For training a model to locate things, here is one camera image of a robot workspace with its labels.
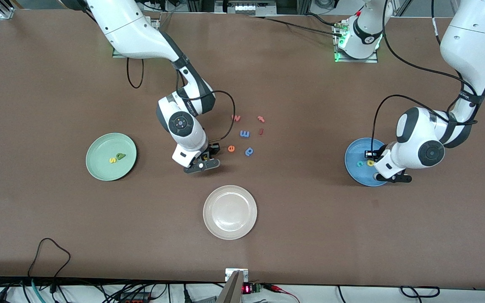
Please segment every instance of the blue plate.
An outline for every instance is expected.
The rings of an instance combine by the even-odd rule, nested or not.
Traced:
[[[385,181],[377,181],[373,178],[373,174],[377,172],[375,167],[370,167],[366,164],[368,159],[364,157],[364,152],[370,150],[371,138],[360,138],[354,140],[345,151],[345,168],[351,177],[358,183],[366,186],[381,186]],[[383,146],[383,142],[374,138],[373,149],[379,149]],[[358,167],[357,163],[362,161],[364,165]]]

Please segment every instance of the brown table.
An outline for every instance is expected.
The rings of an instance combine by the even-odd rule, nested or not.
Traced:
[[[327,29],[310,17],[283,19]],[[443,33],[448,20],[439,21]],[[83,13],[19,10],[0,23],[0,275],[25,275],[39,240],[52,237],[73,255],[62,276],[221,281],[224,268],[247,267],[265,282],[485,287],[485,103],[470,138],[437,167],[410,171],[411,184],[367,188],[343,157],[370,136],[379,102],[402,93],[445,109],[458,83],[385,48],[379,64],[334,63],[329,36],[246,16],[175,14],[165,29],[237,102],[241,120],[221,142],[219,169],[185,175],[171,160],[175,142],[154,114],[175,87],[167,60],[146,60],[134,90],[125,60],[111,58]],[[387,32],[405,59],[453,72],[429,19],[391,19]],[[140,68],[131,62],[134,81]],[[412,106],[390,100],[376,138],[394,140]],[[210,138],[221,136],[229,99],[219,95],[199,119]],[[125,178],[101,182],[84,158],[110,132],[133,138],[139,159]],[[204,200],[225,184],[258,204],[240,240],[215,238],[203,223]],[[33,274],[50,276],[64,260],[46,244]]]

